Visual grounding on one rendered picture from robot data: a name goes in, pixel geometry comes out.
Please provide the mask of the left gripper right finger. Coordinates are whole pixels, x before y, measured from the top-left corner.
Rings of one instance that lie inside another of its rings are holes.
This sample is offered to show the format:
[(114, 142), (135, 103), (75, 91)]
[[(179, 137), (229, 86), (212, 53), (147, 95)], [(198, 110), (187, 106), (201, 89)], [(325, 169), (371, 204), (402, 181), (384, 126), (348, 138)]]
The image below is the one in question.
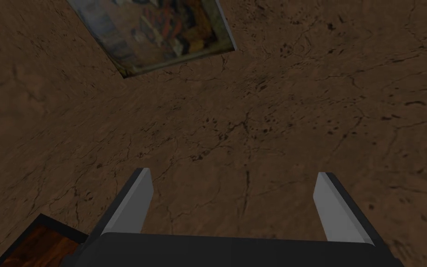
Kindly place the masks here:
[(313, 200), (327, 240), (383, 245), (384, 241), (332, 172), (319, 172)]

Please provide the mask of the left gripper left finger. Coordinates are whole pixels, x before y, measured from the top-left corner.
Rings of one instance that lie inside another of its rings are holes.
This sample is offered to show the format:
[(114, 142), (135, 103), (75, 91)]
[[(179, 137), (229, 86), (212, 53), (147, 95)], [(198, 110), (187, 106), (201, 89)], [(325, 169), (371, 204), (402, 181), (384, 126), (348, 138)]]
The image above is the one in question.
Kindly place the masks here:
[(153, 192), (150, 169), (136, 169), (101, 216), (93, 236), (108, 232), (140, 233)]

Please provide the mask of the brown wooden furniture with black edge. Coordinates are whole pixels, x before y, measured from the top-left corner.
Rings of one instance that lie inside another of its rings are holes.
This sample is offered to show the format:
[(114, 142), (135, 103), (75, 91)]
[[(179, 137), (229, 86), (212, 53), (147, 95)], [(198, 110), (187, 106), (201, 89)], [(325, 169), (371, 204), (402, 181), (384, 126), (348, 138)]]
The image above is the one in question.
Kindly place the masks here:
[(0, 267), (59, 267), (88, 238), (71, 226), (39, 214), (0, 256)]

